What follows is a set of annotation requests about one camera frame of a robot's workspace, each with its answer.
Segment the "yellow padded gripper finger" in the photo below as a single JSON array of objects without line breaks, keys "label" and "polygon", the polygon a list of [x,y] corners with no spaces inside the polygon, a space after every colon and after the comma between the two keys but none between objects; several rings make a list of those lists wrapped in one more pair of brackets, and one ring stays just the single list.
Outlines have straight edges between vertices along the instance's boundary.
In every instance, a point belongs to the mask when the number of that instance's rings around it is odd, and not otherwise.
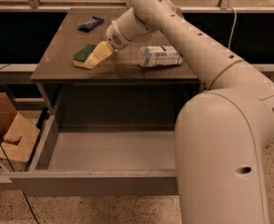
[{"label": "yellow padded gripper finger", "polygon": [[99,43],[89,57],[85,60],[84,65],[88,69],[93,69],[96,65],[107,59],[114,53],[112,45],[103,41]]}]

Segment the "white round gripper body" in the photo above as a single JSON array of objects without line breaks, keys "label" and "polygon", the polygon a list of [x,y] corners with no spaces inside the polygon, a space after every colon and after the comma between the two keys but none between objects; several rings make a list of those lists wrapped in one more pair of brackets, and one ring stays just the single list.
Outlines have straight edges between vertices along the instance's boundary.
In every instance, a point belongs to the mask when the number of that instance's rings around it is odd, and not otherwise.
[{"label": "white round gripper body", "polygon": [[106,30],[106,40],[114,49],[121,50],[132,42],[133,29],[127,21],[117,20]]}]

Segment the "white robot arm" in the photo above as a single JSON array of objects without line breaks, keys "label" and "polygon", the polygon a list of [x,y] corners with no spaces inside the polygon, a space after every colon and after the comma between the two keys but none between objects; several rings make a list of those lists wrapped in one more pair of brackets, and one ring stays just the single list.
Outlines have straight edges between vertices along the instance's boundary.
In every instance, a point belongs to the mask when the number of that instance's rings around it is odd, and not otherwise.
[{"label": "white robot arm", "polygon": [[175,124],[183,224],[269,224],[262,153],[274,137],[274,83],[177,15],[170,0],[130,2],[85,66],[159,30],[205,85]]}]

